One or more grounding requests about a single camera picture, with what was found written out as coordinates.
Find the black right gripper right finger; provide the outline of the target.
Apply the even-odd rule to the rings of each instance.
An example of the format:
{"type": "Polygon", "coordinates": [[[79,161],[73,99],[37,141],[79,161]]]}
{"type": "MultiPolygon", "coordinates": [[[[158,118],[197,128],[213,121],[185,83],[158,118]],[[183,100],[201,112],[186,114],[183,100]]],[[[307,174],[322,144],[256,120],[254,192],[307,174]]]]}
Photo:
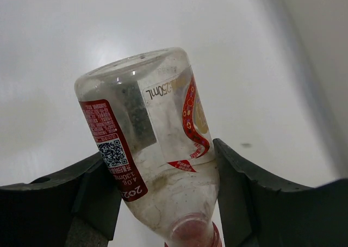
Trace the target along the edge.
{"type": "Polygon", "coordinates": [[[347,246],[347,179],[303,186],[213,144],[226,246],[347,246]]]}

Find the red-capped labelled bottle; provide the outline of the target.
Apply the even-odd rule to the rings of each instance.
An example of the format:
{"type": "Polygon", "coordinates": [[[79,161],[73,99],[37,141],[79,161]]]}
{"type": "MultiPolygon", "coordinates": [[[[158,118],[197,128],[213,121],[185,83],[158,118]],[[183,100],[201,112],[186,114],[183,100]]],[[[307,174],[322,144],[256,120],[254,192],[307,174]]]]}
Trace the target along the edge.
{"type": "Polygon", "coordinates": [[[166,246],[221,246],[212,220],[218,166],[187,53],[171,47],[110,63],[74,91],[132,214],[166,246]]]}

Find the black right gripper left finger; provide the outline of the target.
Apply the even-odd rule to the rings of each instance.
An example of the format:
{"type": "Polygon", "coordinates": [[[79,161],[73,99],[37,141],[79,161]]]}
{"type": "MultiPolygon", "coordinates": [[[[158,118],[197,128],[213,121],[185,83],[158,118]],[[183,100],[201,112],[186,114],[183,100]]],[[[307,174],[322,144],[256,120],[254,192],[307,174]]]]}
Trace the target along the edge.
{"type": "Polygon", "coordinates": [[[1,246],[107,246],[121,197],[100,153],[1,187],[1,246]]]}

